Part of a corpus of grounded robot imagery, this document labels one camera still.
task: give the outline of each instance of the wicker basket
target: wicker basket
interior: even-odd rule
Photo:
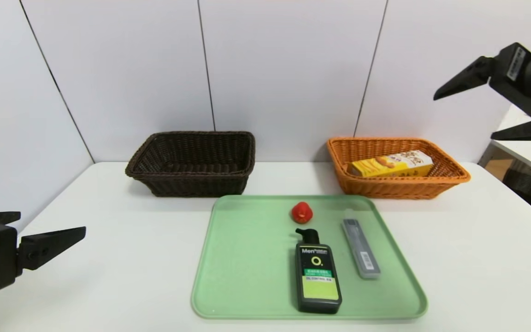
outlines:
[[[255,164],[250,132],[161,132],[132,157],[126,175],[158,197],[241,194]]]
[[[430,199],[459,183],[470,174],[437,145],[417,138],[332,138],[327,148],[335,174],[346,194],[375,198]],[[426,177],[357,177],[348,173],[348,163],[411,150],[429,155],[434,166]]]

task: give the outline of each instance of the bottle label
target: bottle label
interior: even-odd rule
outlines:
[[[339,300],[328,248],[301,246],[301,262],[304,298]]]

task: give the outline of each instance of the orange wicker basket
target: orange wicker basket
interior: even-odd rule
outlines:
[[[418,138],[332,138],[327,148],[335,174],[346,194],[375,198],[430,199],[457,184],[468,182],[470,174],[437,145]],[[426,177],[357,177],[348,173],[348,163],[381,155],[421,150],[434,166]]]

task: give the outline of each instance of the green tray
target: green tray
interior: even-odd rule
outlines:
[[[305,225],[289,211],[307,202]],[[381,275],[364,280],[341,227],[347,208],[372,248]],[[319,232],[333,250],[343,297],[335,315],[301,313],[295,290],[297,227]],[[374,204],[362,196],[225,196],[217,200],[192,291],[192,307],[205,319],[413,319],[428,302]]]

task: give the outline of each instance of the black bottle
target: black bottle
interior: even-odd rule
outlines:
[[[314,229],[296,229],[303,243],[296,245],[296,288],[299,311],[335,314],[341,291],[331,248],[319,243]]]

